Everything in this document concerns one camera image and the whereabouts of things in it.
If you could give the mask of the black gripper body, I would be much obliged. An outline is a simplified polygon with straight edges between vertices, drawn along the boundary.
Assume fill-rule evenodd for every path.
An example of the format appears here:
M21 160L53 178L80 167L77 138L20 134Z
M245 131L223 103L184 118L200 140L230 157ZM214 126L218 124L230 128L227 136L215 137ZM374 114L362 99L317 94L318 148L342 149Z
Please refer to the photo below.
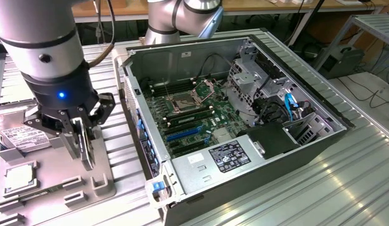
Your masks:
M88 73L88 63L83 62L65 76L39 80L23 74L23 78L32 90L37 101L37 112L57 118L59 114L68 114L69 118L80 118L87 126L87 101L94 89Z

